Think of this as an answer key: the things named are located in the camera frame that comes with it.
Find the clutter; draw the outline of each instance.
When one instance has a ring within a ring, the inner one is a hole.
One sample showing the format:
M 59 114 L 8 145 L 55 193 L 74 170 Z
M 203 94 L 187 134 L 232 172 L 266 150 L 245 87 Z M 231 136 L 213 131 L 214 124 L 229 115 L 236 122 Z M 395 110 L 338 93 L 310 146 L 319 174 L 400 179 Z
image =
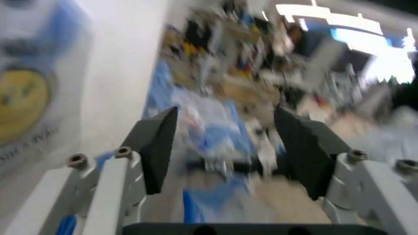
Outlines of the clutter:
M 183 191 L 185 223 L 269 223 L 272 213 L 250 192 L 242 179 L 209 190 Z

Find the ceiling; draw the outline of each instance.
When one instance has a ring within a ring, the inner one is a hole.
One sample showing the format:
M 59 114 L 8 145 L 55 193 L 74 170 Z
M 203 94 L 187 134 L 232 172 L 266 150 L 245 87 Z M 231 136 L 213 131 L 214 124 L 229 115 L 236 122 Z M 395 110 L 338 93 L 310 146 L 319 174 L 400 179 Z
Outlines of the ceiling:
M 311 5 L 311 0 L 275 0 L 275 4 L 305 4 Z M 415 38 L 418 38 L 418 16 L 377 5 L 369 1 L 359 0 L 316 0 L 318 6 L 330 8 L 332 13 L 357 16 L 380 22 L 382 30 L 405 34 L 411 28 Z

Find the plastic bag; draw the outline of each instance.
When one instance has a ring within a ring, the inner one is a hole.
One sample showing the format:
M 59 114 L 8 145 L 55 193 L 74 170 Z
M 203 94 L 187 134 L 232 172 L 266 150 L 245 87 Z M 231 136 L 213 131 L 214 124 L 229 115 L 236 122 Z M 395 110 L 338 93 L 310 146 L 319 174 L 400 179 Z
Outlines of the plastic bag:
M 193 107 L 199 113 L 205 125 L 216 125 L 239 132 L 229 107 L 218 100 L 201 97 L 187 89 L 176 88 L 171 98 L 173 105 L 179 107 Z
M 418 125 L 389 126 L 372 130 L 349 141 L 352 148 L 365 152 L 370 160 L 394 165 L 396 160 L 418 161 Z
M 269 223 L 268 208 L 250 195 L 242 179 L 210 190 L 184 190 L 185 223 Z

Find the person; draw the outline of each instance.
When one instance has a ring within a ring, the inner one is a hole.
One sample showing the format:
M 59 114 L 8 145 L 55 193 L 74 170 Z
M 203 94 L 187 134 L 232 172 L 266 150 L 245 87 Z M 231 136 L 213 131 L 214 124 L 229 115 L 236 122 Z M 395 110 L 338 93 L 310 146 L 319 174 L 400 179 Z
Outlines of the person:
M 273 42 L 267 47 L 267 55 L 264 59 L 262 69 L 282 68 L 285 62 L 285 55 L 299 53 L 303 48 L 304 30 L 296 23 L 288 28 L 278 28 L 274 35 Z

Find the yellow object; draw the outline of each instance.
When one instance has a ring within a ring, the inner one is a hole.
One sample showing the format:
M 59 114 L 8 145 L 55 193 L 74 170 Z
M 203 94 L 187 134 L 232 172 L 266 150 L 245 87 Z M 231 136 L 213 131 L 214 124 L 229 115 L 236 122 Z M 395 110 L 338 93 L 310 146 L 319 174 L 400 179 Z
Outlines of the yellow object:
M 7 70 L 0 75 L 0 145 L 24 134 L 49 101 L 46 79 L 35 71 Z
M 185 43 L 184 48 L 185 48 L 185 55 L 187 57 L 190 57 L 191 55 L 196 54 L 198 52 L 197 48 L 189 43 Z

